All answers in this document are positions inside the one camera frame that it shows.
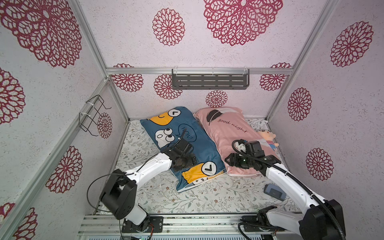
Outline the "pink good night pillow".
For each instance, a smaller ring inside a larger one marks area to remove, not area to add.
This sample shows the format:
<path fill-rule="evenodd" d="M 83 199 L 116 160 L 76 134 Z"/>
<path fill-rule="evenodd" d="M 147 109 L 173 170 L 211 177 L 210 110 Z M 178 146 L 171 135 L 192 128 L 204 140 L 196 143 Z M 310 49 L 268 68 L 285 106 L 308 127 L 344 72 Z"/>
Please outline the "pink good night pillow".
<path fill-rule="evenodd" d="M 246 122 L 239 108 L 205 108 L 199 110 L 195 117 L 216 144 L 222 160 L 235 152 L 232 142 L 241 139 L 248 142 L 259 141 L 266 156 L 278 156 L 267 140 Z"/>

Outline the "blue cartoon pillowcase pillow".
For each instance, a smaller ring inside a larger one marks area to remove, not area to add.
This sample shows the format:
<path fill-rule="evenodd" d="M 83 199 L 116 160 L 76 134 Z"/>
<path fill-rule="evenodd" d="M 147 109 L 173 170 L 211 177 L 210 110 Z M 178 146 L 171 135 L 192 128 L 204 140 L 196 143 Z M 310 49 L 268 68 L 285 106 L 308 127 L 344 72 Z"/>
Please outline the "blue cartoon pillowcase pillow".
<path fill-rule="evenodd" d="M 157 148 L 172 160 L 177 192 L 195 188 L 226 173 L 216 144 L 185 107 L 140 121 Z"/>

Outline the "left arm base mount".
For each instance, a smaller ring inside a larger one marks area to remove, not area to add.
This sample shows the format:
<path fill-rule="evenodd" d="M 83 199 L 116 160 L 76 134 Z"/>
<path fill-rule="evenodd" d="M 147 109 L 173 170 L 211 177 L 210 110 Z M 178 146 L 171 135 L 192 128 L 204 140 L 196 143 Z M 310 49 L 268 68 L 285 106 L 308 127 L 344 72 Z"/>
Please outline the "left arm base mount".
<path fill-rule="evenodd" d="M 124 219 L 122 233 L 161 233 L 163 231 L 164 217 L 148 215 L 141 224 L 135 225 L 128 219 Z"/>

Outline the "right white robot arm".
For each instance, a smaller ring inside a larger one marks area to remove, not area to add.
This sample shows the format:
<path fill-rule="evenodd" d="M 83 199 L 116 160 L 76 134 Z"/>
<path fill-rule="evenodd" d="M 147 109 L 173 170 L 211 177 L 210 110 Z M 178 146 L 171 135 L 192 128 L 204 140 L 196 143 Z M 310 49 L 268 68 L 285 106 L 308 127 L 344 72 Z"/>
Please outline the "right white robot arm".
<path fill-rule="evenodd" d="M 264 208 L 253 226 L 261 229 L 286 230 L 304 240 L 344 240 L 346 230 L 342 206 L 326 200 L 292 175 L 273 155 L 256 158 L 245 153 L 232 153 L 225 162 L 231 167 L 251 169 L 262 173 L 285 192 L 299 207 L 300 213 L 280 211 L 277 207 Z"/>

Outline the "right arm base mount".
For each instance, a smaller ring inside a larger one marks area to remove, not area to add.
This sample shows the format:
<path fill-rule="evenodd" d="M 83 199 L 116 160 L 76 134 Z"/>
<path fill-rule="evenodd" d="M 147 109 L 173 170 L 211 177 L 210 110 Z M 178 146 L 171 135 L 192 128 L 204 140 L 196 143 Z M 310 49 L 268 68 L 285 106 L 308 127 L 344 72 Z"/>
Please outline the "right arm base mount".
<path fill-rule="evenodd" d="M 267 212 L 276 209 L 276 206 L 269 206 L 263 208 L 257 212 L 256 215 L 247 215 L 241 218 L 245 232 L 271 232 L 275 231 L 276 228 L 271 225 L 267 218 Z"/>

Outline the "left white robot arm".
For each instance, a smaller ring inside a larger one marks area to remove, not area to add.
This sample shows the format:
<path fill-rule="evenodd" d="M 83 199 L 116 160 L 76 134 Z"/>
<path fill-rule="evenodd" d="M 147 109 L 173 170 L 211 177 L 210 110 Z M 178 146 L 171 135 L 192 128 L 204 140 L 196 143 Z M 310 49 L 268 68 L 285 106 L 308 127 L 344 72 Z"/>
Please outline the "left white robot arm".
<path fill-rule="evenodd" d="M 150 225 L 150 215 L 136 204 L 137 190 L 149 180 L 168 170 L 176 172 L 197 165 L 194 147 L 183 138 L 144 164 L 131 170 L 117 169 L 109 174 L 100 201 L 117 220 L 125 220 L 143 232 Z"/>

